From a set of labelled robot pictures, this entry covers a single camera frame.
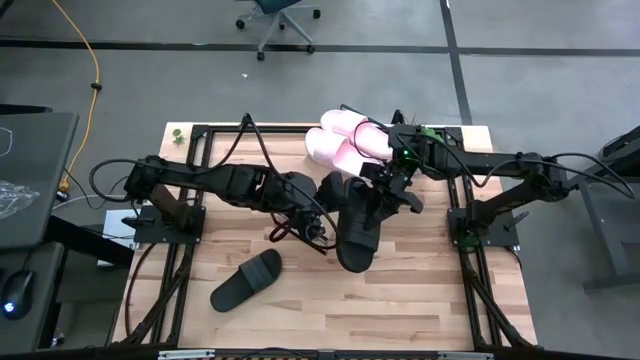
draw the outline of chair base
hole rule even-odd
[[[257,58],[259,61],[263,61],[265,58],[264,52],[262,50],[264,49],[264,46],[267,44],[267,41],[269,41],[269,39],[273,35],[273,32],[276,29],[276,26],[278,26],[280,30],[284,30],[286,26],[291,27],[298,35],[300,35],[302,38],[304,38],[307,41],[307,43],[309,43],[309,45],[307,45],[307,53],[313,54],[315,52],[316,48],[313,45],[313,39],[311,38],[311,36],[309,36],[309,34],[307,34],[307,32],[304,31],[304,29],[300,26],[300,24],[298,24],[298,22],[296,22],[293,19],[293,17],[289,15],[289,11],[299,10],[299,9],[313,9],[314,19],[319,19],[321,16],[320,9],[316,5],[294,5],[273,14],[264,14],[260,9],[260,7],[256,5],[254,6],[253,10],[250,13],[244,14],[238,17],[238,20],[236,20],[236,27],[240,30],[244,29],[246,25],[245,21],[253,21],[255,19],[260,19],[263,17],[271,18],[271,24],[269,25],[269,29],[264,34],[264,36],[262,37],[262,40],[260,41],[260,44],[258,45]]]

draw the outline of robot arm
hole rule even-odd
[[[165,185],[213,193],[236,207],[283,214],[296,235],[311,245],[313,239],[324,234],[322,212],[292,184],[311,196],[317,195],[313,180],[297,172],[278,174],[266,166],[245,164],[205,168],[148,156],[136,162],[124,189],[129,200],[149,200],[160,211],[162,221],[178,230],[197,226],[195,222],[202,216],[195,216],[198,209],[176,200]],[[330,197],[326,193],[322,192],[324,197]],[[144,226],[144,221],[130,220],[128,225]]]

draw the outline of metal bracket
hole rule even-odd
[[[496,217],[495,221],[489,226],[486,235],[469,240],[469,233],[464,229],[467,218],[467,211],[464,208],[453,208],[447,212],[447,224],[449,226],[449,238],[456,246],[475,247],[475,246],[519,246],[518,234],[514,231],[513,215],[504,213]]]
[[[170,350],[160,351],[158,360],[213,359],[216,349]]]
[[[167,226],[162,221],[162,213],[154,206],[143,206],[140,219],[149,220],[148,224],[136,227],[133,241],[137,243],[153,244],[198,244],[202,238],[206,209],[194,208],[191,214],[192,224],[188,229],[180,230]]]
[[[444,128],[445,142],[448,140],[455,140],[457,143],[462,143],[462,129],[460,127],[446,127]]]

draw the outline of black desk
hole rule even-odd
[[[0,179],[40,193],[26,209],[0,219],[0,249],[42,242],[77,125],[78,116],[68,113],[0,117],[0,127],[13,132],[11,152],[0,157]],[[0,149],[7,147],[8,136],[0,133]]]
[[[20,270],[28,250],[11,251],[0,255],[0,266],[4,273],[0,278],[0,287],[7,277]],[[50,299],[55,291],[58,269],[64,254],[60,244],[44,244],[34,251],[27,263],[27,270],[35,273],[33,287],[33,305],[25,317],[20,320],[7,320],[0,315],[0,354],[31,352],[38,348],[40,341],[51,342],[46,332],[45,322],[48,318]]]
[[[0,250],[59,242],[67,249],[129,266],[132,250],[51,216],[77,125],[78,116],[72,113],[0,116],[0,127],[13,132],[11,152],[0,157],[0,179],[40,193],[26,209],[0,219]],[[0,149],[8,145],[9,137],[0,137]]]
[[[49,346],[59,310],[53,295],[67,250],[127,268],[133,258],[131,249],[51,215],[77,124],[71,113],[0,116],[0,127],[13,132],[11,151],[0,157],[0,179],[40,193],[27,208],[0,219],[2,279],[19,270],[29,249],[37,247],[28,263],[36,276],[32,308],[16,321],[0,315],[0,354]],[[0,153],[8,140],[0,134]]]

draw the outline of slipper strap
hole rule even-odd
[[[253,257],[240,264],[240,271],[242,271],[254,293],[262,291],[275,281],[261,256]]]

